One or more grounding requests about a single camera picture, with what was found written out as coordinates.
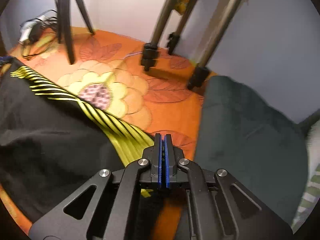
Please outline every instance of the dark green fabric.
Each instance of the dark green fabric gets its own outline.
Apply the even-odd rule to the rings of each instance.
[[[308,177],[304,138],[251,88],[224,76],[209,80],[195,162],[226,169],[291,224]]]

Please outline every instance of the gray wall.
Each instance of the gray wall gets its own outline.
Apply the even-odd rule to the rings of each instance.
[[[300,122],[320,108],[320,16],[310,0],[244,1],[209,67]],[[227,2],[198,1],[178,54],[199,59]]]
[[[94,27],[143,41],[150,40],[164,2],[84,1]],[[198,1],[178,54],[199,59],[227,2]],[[17,43],[21,22],[51,8],[55,8],[53,0],[11,0],[0,17],[6,48]],[[74,0],[71,13],[72,25],[84,26]],[[178,20],[173,12],[160,45],[164,46]],[[243,0],[209,67],[253,87],[269,104],[299,122],[320,108],[319,52],[320,16],[310,0]]]

